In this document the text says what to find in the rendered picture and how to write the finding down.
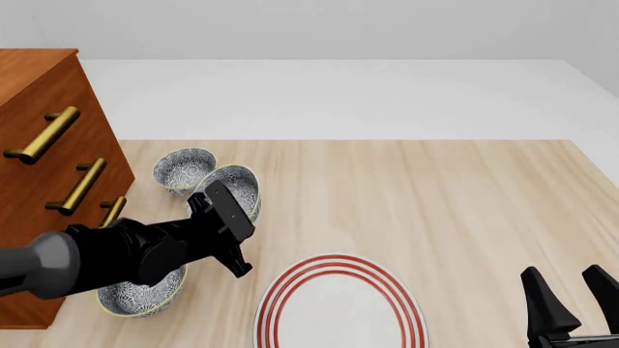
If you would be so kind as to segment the patterned blue white bowl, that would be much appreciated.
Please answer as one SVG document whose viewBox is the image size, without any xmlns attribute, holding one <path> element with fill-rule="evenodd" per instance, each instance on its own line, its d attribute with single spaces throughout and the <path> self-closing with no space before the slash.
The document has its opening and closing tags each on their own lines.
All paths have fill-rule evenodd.
<svg viewBox="0 0 619 348">
<path fill-rule="evenodd" d="M 170 272 L 154 286 L 130 282 L 97 289 L 98 304 L 104 312 L 119 318 L 146 318 L 167 309 L 181 294 L 188 266 Z"/>
<path fill-rule="evenodd" d="M 204 201 L 213 205 L 221 217 L 243 211 L 252 224 L 259 217 L 261 195 L 258 180 L 245 166 L 229 164 L 213 170 L 198 182 L 192 193 L 203 193 Z"/>
<path fill-rule="evenodd" d="M 168 193 L 186 196 L 216 167 L 217 158 L 209 150 L 189 147 L 159 159 L 153 167 L 152 176 Z"/>
</svg>

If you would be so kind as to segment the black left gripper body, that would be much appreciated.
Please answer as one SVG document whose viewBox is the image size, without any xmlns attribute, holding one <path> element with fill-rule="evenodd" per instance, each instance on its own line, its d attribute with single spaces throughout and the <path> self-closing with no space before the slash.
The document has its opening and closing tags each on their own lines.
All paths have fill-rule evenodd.
<svg viewBox="0 0 619 348">
<path fill-rule="evenodd" d="M 235 277 L 243 277 L 252 265 L 244 259 L 241 244 L 253 234 L 251 220 L 229 192 L 193 193 L 188 234 L 188 260 L 215 257 Z"/>
</svg>

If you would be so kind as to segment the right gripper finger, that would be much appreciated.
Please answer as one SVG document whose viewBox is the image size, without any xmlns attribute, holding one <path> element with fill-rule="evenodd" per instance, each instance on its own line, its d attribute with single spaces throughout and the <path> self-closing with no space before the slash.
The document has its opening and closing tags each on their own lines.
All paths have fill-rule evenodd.
<svg viewBox="0 0 619 348">
<path fill-rule="evenodd" d="M 599 265 L 589 266 L 582 277 L 594 295 L 611 334 L 619 334 L 619 282 Z"/>
<path fill-rule="evenodd" d="M 554 295 L 538 269 L 530 266 L 520 278 L 527 306 L 529 341 L 539 337 L 549 341 L 570 339 L 570 333 L 581 323 Z"/>
</svg>

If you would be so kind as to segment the wooden drawer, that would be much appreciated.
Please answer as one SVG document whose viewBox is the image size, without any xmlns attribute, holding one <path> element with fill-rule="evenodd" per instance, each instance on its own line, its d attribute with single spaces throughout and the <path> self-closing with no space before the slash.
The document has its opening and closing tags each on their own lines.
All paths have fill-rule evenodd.
<svg viewBox="0 0 619 348">
<path fill-rule="evenodd" d="M 0 147 L 0 247 L 71 223 L 97 225 L 100 202 L 116 193 L 109 179 L 121 156 L 83 106 L 36 118 L 34 134 Z"/>
<path fill-rule="evenodd" d="M 47 127 L 44 115 L 67 106 L 80 116 L 49 150 L 61 140 L 77 141 L 89 89 L 74 50 L 0 50 L 0 156 L 24 149 Z"/>
<path fill-rule="evenodd" d="M 70 217 L 44 208 L 62 202 L 83 172 L 77 164 L 105 159 L 106 168 Z M 106 210 L 101 202 L 114 201 L 131 186 L 134 175 L 120 146 L 91 141 L 58 141 L 36 164 L 0 156 L 0 248 L 27 246 L 47 231 L 81 223 L 100 225 Z"/>
</svg>

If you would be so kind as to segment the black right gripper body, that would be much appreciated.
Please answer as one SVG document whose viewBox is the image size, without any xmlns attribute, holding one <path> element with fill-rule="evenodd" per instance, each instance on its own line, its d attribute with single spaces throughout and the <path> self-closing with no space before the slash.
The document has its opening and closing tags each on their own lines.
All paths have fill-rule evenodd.
<svg viewBox="0 0 619 348">
<path fill-rule="evenodd" d="M 619 332 L 570 336 L 569 333 L 527 333 L 529 348 L 619 348 Z"/>
</svg>

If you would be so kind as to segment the wooden cabinet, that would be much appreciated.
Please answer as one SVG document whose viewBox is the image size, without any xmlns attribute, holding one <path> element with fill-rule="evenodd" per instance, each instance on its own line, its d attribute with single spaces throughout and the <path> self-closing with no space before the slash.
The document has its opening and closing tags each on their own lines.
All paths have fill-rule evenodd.
<svg viewBox="0 0 619 348">
<path fill-rule="evenodd" d="M 134 175 L 68 48 L 0 48 L 0 248 L 119 216 Z"/>
</svg>

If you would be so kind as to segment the white plate with red rings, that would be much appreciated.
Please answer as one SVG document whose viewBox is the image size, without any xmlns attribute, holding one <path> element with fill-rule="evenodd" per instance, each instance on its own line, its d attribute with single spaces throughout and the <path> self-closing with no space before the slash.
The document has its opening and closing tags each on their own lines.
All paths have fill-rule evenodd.
<svg viewBox="0 0 619 348">
<path fill-rule="evenodd" d="M 265 290 L 253 348 L 430 348 L 421 308 L 392 272 L 353 254 L 298 260 Z"/>
</svg>

